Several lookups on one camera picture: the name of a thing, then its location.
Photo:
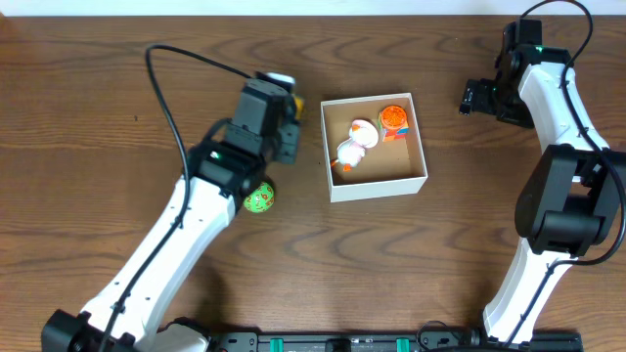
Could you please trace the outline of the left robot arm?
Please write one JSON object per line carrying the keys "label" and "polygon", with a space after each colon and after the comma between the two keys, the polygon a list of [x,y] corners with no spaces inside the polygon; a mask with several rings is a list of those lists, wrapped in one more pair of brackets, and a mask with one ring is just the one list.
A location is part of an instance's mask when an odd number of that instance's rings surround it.
{"label": "left robot arm", "polygon": [[45,351],[207,351],[210,335],[165,311],[206,248],[225,230],[272,161],[292,163],[303,103],[279,73],[246,80],[223,140],[207,133],[189,151],[190,173],[133,255],[81,312],[56,311],[41,332]]}

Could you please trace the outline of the orange round disc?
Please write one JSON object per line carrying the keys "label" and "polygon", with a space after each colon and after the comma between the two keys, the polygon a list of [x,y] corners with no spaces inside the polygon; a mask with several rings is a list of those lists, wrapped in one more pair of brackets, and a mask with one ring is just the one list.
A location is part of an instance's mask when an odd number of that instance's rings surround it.
{"label": "orange round disc", "polygon": [[380,123],[388,130],[398,130],[407,122],[407,112],[400,106],[387,106],[380,112]]}

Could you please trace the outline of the white toy duck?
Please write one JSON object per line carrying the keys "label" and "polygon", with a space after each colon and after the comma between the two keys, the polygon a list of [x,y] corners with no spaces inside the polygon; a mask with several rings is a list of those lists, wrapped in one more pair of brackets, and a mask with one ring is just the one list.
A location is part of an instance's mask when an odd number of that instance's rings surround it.
{"label": "white toy duck", "polygon": [[348,130],[348,139],[336,148],[336,158],[330,161],[330,166],[340,164],[344,172],[355,168],[366,155],[368,149],[372,149],[379,142],[377,127],[365,119],[355,119]]}

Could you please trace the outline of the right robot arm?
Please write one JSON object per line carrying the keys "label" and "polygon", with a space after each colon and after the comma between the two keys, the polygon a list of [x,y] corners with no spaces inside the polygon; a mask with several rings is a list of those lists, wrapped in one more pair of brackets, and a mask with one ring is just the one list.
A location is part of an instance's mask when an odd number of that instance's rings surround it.
{"label": "right robot arm", "polygon": [[540,21],[521,17],[504,28],[495,68],[494,79],[468,81],[460,112],[533,129],[542,149],[516,201],[514,260],[482,312],[489,343],[520,348],[560,278],[606,239],[624,205],[625,155],[593,126],[569,52],[544,46]]}

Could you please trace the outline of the grey yellow toy truck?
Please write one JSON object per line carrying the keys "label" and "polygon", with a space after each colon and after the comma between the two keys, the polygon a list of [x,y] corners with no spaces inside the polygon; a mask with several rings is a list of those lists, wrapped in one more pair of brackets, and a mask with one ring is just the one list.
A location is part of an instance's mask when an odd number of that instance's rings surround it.
{"label": "grey yellow toy truck", "polygon": [[300,121],[304,110],[304,99],[297,95],[292,95],[292,97],[295,104],[294,119]]}

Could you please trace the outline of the colourful puzzle cube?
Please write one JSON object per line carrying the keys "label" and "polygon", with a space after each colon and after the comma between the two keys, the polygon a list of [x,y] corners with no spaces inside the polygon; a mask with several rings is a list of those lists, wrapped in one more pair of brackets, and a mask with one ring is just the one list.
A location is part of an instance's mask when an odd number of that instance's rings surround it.
{"label": "colourful puzzle cube", "polygon": [[388,130],[382,127],[380,123],[380,117],[378,120],[380,137],[383,142],[391,142],[395,140],[402,140],[406,138],[407,133],[409,132],[409,124],[408,120],[405,125],[398,130]]}

